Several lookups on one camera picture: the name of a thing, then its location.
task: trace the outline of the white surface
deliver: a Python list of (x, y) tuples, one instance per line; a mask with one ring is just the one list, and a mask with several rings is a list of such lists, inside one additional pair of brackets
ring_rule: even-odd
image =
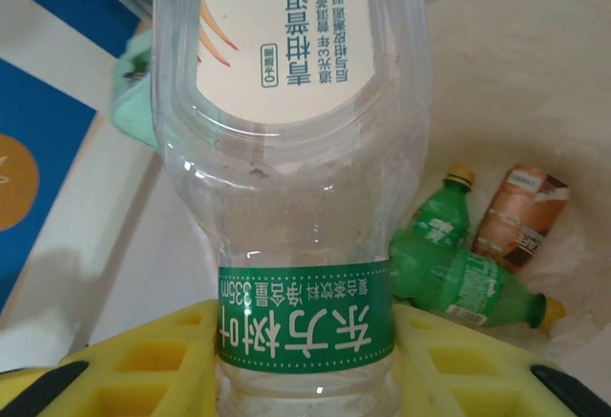
[(576, 371), (581, 381), (611, 403), (611, 325), (594, 340), (570, 355), (564, 362), (568, 371)]
[(519, 275), (562, 300), (569, 317), (551, 342), (526, 327), (493, 332), (560, 362), (608, 402), (611, 381), (579, 359), (598, 356), (611, 370), (609, 347), (592, 347), (611, 345), (608, 328), (600, 333), (611, 323), (610, 2), (429, 0), (435, 83), (420, 193), (453, 160), (472, 166), (476, 226), (515, 163), (569, 184), (567, 208)]
[[(114, 59), (33, 1), (0, 2), (0, 21), (10, 21), (0, 57), (105, 113)], [(0, 319), (0, 371), (54, 365), (87, 342), (151, 158), (95, 117)]]
[(92, 344), (217, 297), (213, 247), (160, 166), (156, 159), (157, 179), (123, 255)]

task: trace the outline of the plastic bottle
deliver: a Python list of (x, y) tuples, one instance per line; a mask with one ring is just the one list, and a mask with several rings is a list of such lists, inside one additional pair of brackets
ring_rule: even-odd
[(549, 333), (564, 317), (561, 302), (533, 294), (495, 261), (398, 231), (390, 242), (395, 299), (484, 327), (527, 323)]
[(221, 416), (399, 408), (388, 244), (426, 155), (424, 16), (423, 0), (156, 0), (159, 152), (219, 249)]
[(462, 245), (469, 233), (467, 193), (474, 179), (471, 169), (453, 165), (443, 180), (443, 187), (418, 207), (407, 229), (439, 245)]

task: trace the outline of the green bottle label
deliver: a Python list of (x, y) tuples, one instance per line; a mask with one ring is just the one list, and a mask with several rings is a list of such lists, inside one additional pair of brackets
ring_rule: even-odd
[(219, 273), (219, 357), (310, 374), (375, 363), (393, 349), (389, 262)]
[(495, 310), (503, 284), (500, 267), (492, 260), (465, 250), (456, 253), (446, 283), (441, 290), (439, 308), (466, 322), (483, 325)]
[(425, 237), (425, 239), (447, 247), (462, 245), (467, 231), (440, 219), (436, 214), (418, 210), (410, 223), (409, 229)]

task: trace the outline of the brown can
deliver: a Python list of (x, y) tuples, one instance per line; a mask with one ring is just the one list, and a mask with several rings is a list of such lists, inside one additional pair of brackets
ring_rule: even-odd
[(503, 179), (472, 251), (517, 272), (537, 252), (569, 197), (566, 184), (530, 166), (518, 164)]

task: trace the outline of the white plastic bag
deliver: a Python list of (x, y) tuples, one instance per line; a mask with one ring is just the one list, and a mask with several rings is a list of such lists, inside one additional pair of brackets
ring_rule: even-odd
[(611, 371), (611, 0), (428, 0), (427, 12), (432, 137), (413, 208), (452, 162), (471, 166), (473, 239), (514, 164), (567, 183), (567, 206), (519, 276), (569, 316), (551, 340), (525, 326), (487, 332), (572, 368), (606, 336), (599, 363)]

